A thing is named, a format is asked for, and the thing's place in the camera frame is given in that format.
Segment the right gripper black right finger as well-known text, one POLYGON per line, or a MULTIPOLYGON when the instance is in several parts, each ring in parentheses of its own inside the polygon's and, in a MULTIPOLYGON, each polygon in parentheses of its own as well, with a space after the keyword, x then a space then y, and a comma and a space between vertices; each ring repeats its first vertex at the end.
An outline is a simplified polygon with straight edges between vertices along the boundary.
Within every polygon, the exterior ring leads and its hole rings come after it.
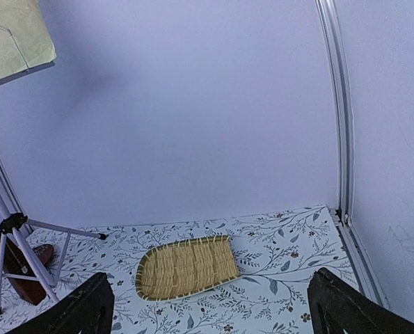
POLYGON ((314 333, 414 333, 414 323, 386 310, 326 268, 308 286, 314 333))

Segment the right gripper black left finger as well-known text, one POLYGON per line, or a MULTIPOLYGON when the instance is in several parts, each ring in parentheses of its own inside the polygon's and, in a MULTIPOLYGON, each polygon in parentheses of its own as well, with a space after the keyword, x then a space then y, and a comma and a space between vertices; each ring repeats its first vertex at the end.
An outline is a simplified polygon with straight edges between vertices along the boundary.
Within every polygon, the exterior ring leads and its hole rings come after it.
POLYGON ((10 333, 110 333, 114 294, 107 274, 98 272, 56 305, 10 333))

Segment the dark red wooden metronome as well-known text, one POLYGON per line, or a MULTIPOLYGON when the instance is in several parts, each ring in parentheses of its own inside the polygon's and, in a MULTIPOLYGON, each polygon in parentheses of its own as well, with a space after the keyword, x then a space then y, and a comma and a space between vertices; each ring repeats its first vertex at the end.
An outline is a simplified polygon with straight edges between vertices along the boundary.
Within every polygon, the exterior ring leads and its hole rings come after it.
MULTIPOLYGON (((34 273, 26 261, 25 256, 15 245, 15 243, 8 237, 6 238, 3 272, 19 276, 34 277, 34 273)), ((23 301, 26 301, 30 304, 38 305, 46 297, 46 291, 38 281, 19 278, 9 278, 8 281, 18 293, 19 297, 23 301)))

